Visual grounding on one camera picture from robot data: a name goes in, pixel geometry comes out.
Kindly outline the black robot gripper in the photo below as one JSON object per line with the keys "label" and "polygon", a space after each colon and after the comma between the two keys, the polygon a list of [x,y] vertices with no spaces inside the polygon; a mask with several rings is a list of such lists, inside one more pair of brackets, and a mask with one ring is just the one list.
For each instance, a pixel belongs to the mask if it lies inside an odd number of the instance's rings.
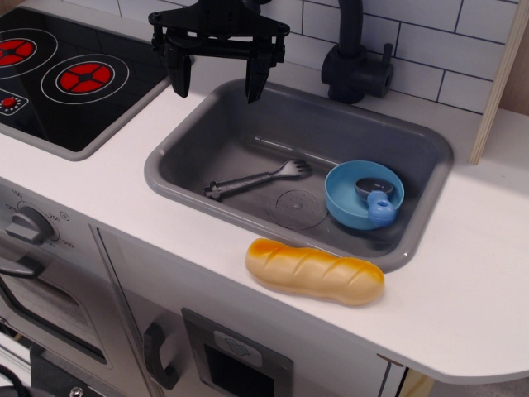
{"label": "black robot gripper", "polygon": [[288,25],[251,11],[242,1],[198,1],[152,12],[152,45],[165,59],[173,90],[188,96],[193,55],[248,60],[245,94],[260,98],[273,64],[282,63]]}

